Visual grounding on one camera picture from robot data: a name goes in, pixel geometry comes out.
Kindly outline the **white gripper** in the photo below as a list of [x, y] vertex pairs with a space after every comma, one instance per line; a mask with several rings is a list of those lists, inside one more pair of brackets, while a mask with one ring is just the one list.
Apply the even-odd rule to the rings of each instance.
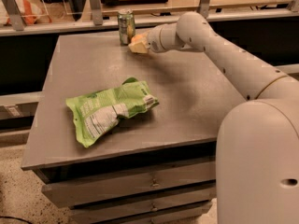
[[150, 31], [138, 34], [136, 36], [138, 40], [129, 44], [130, 51], [137, 54], [146, 54], [149, 50], [156, 53], [165, 52], [161, 42], [161, 31], [162, 27], [156, 26]]

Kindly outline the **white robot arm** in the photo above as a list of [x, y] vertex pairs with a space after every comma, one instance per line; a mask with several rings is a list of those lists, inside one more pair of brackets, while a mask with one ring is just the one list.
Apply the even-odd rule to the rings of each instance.
[[299, 224], [299, 81], [218, 35], [195, 12], [130, 43], [136, 53], [185, 47], [205, 53], [246, 100], [218, 133], [218, 224]]

